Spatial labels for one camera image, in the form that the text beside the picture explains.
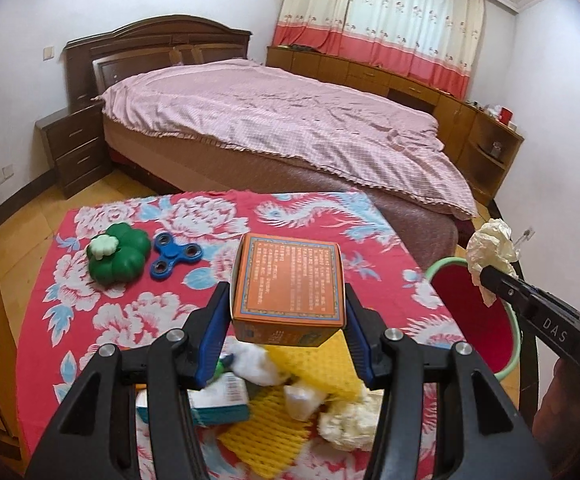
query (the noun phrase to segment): metal bolt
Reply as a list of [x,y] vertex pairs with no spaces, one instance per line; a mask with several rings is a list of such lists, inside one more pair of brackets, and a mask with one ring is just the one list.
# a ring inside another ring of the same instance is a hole
[[466,343],[465,341],[457,343],[455,348],[456,351],[461,355],[470,355],[473,350],[472,345],[470,343]]
[[403,332],[397,328],[388,328],[385,332],[385,337],[390,341],[401,341],[403,339]]
[[173,328],[166,335],[167,340],[170,341],[171,343],[181,341],[184,337],[185,332],[183,332],[183,330],[181,330],[180,328]]
[[110,357],[110,355],[114,354],[116,351],[116,347],[112,343],[107,343],[99,348],[99,355],[101,357]]

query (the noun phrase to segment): wooden floor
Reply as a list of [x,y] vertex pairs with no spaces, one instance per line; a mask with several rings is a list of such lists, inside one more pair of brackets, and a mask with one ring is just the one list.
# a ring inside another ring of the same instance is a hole
[[[0,226],[1,295],[15,341],[19,339],[39,268],[65,213],[85,205],[151,195],[154,195],[151,189],[120,171],[113,171],[68,200],[53,186]],[[473,223],[478,229],[490,217],[485,206],[477,206],[480,216]],[[456,255],[464,257],[465,250],[457,246]],[[503,381],[503,386],[518,405],[519,367]]]

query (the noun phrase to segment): floral curtain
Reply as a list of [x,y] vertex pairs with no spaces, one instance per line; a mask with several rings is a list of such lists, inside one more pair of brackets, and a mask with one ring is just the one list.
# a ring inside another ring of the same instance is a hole
[[[483,25],[483,0],[348,0],[345,6],[336,1],[334,6],[323,0],[285,0],[274,44],[312,46],[465,96]],[[297,22],[300,33],[290,34]]]
[[349,1],[284,0],[273,44],[301,44],[321,52],[338,49]]

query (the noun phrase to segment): blue fidget spinner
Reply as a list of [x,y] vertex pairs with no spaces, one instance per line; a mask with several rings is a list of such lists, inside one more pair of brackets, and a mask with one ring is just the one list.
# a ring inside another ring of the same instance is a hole
[[150,277],[153,280],[165,280],[172,274],[175,264],[196,264],[203,256],[199,244],[179,245],[170,233],[159,233],[154,237],[154,250],[159,253],[159,257],[150,266]]

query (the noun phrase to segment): red cup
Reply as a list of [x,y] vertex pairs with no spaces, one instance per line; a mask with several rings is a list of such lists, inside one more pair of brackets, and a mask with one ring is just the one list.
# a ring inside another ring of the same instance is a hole
[[512,112],[507,108],[501,108],[501,113],[498,115],[498,120],[507,126],[512,120]]

